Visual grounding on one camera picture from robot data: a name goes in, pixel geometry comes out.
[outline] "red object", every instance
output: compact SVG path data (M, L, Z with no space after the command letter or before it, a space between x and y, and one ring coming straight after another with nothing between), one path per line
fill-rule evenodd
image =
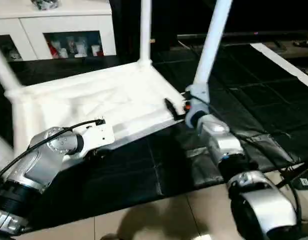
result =
M47 43L48 45L48 48L49 48L49 51L50 51L50 54L52 55L52 57L54 59L59 59L60 56L59 56L59 52L56 50L55 47L53 47L49 42Z
M98 57L103 57L104 56L103 51L98 51L96 54L97 54Z

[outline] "white cabinet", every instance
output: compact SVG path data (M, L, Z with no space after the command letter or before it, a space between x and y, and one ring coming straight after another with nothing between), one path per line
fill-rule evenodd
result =
M37 59L18 18L0 19L0 37L4 38L4 42L7 40L11 41L6 44L14 45L22 60L30 61Z
M52 59L45 34L96 31L100 36L102 52L105 56L115 55L115 40L112 17L110 15L94 16L50 16L27 17L20 19L38 59Z
M57 50L69 51L66 36L86 39L89 56L92 45L100 47L100 55L116 54L108 0L59 1L58 8L38 10L31 0L0 0L0 36L10 36L24 61L52 59L51 39L60 45Z

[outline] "black mat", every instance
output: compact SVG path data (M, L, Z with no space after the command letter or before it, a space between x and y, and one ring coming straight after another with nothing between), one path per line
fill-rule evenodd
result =
M154 67L179 92L192 83L198 64L189 50L156 53ZM104 58L42 60L12 64L24 85L117 66ZM209 81L211 104L238 134L253 137L280 167L308 160L308 88L252 49L219 51ZM11 106L0 89L0 134L11 142ZM223 182L195 131L179 123L60 173L32 215L46 228L97 216ZM271 162L244 144L263 171Z

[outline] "tiled floor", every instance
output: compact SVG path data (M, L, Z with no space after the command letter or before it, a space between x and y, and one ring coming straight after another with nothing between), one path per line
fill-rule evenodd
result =
M240 240L224 185L28 233L17 240Z

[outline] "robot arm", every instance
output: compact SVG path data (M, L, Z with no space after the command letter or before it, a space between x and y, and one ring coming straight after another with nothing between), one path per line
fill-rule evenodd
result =
M35 135L29 148L62 130L51 127ZM83 158L90 150L113 142L112 128L101 120L80 133L66 131L24 156L0 187L0 233L14 236L22 232L28 225L28 214L59 173L64 160Z
M258 170L256 162L247 160L227 124L209 114L206 86L194 84L187 89L190 110L185 123L196 128L226 182L238 232L246 240L301 239L304 234L291 202Z

